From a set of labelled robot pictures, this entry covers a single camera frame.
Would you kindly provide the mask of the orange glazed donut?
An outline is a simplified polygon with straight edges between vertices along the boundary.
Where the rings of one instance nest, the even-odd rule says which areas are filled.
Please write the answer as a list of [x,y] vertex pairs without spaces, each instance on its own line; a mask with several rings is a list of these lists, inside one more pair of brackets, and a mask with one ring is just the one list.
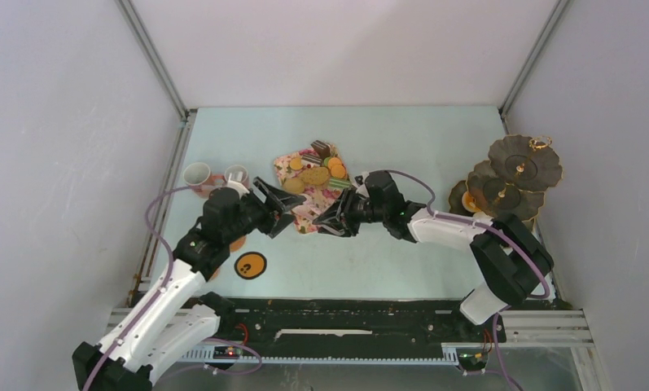
[[462,195],[461,202],[463,207],[470,213],[478,213],[480,209],[476,205],[474,197],[469,191],[465,191]]

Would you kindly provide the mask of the white donut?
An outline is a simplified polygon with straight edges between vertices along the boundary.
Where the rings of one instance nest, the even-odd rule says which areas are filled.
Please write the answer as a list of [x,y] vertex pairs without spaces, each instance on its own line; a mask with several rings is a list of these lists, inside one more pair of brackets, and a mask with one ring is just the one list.
[[490,221],[492,219],[491,216],[489,216],[484,212],[474,213],[472,217],[476,220],[481,220],[481,221]]

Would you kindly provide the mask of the three tier black cake stand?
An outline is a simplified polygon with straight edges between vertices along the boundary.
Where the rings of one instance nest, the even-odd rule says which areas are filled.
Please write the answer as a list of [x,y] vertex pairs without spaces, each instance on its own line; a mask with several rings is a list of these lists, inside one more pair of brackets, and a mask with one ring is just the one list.
[[476,164],[467,178],[457,182],[448,196],[449,211],[472,217],[462,205],[465,191],[480,212],[491,217],[515,215],[533,226],[546,200],[546,191],[563,179],[559,155],[549,136],[507,135],[489,148],[488,158]]

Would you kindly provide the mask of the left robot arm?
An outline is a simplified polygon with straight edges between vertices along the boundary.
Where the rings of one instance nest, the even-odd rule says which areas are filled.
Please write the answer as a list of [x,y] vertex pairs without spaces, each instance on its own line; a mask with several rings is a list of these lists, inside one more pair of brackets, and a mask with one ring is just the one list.
[[164,273],[128,315],[97,344],[81,343],[72,360],[80,390],[151,390],[191,348],[211,336],[226,339],[236,317],[222,308],[194,305],[184,320],[169,322],[230,257],[230,245],[253,231],[274,238],[295,220],[302,195],[260,178],[254,191],[229,181],[210,193],[192,228],[170,248]]

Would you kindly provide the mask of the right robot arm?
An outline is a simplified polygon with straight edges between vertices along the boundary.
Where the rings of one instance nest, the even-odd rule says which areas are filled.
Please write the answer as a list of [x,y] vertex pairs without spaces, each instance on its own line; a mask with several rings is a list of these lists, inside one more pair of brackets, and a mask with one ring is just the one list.
[[392,170],[357,178],[335,202],[314,219],[319,232],[353,237],[363,223],[380,223],[395,239],[415,244],[442,244],[472,253],[483,283],[460,302],[452,328],[462,340],[474,340],[495,314],[550,287],[546,276],[554,261],[542,243],[511,213],[499,217],[467,217],[436,211],[430,204],[406,200]]

